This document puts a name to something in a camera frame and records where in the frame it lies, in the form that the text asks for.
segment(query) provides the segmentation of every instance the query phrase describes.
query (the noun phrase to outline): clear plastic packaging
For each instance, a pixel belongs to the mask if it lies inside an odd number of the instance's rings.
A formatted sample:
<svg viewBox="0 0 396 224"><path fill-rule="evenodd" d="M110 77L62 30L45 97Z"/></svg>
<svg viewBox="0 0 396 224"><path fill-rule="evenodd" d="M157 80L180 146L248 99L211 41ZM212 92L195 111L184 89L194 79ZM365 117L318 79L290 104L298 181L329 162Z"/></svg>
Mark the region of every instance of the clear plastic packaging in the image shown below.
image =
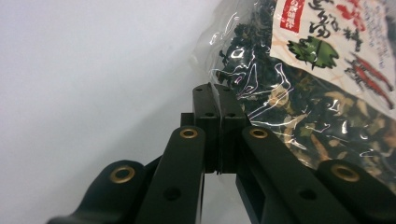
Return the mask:
<svg viewBox="0 0 396 224"><path fill-rule="evenodd" d="M380 63L375 65L374 61L363 59L365 55L361 56L361 52L367 50L371 41L363 36L363 32L370 29L366 22L369 18L364 18L363 23L354 18L368 15L363 14L366 2L368 0L223 1L217 11L217 21L201 36L194 59L197 67L209 74L211 82L233 89L252 124L271 129L304 165L317 168L321 161L351 161L396 193L393 90L396 86L393 56L396 25L393 18L385 16L387 14L377 18L386 21L382 30L386 32L391 57L378 59ZM287 7L276 8L280 3ZM377 3L383 6L378 10L386 9L385 2ZM274 22L283 22L285 29L293 30L297 21L290 18L302 10L301 4L305 4L305 11L310 9L318 14L310 21L311 37L273 42ZM343 27L339 17L344 17L345 24L351 26ZM324 25L331 35L349 41L353 51L343 52L340 46L332 48L336 43L327 38L330 35L327 36ZM296 63L285 63L270 56L280 54L279 50L271 52L274 47L283 48ZM384 73L380 70L378 74L381 62L387 63L387 71L392 66L386 77L378 77ZM334 67L341 69L339 76L326 78L312 74L325 69L334 71ZM335 77L348 81L346 87L332 81Z"/></svg>

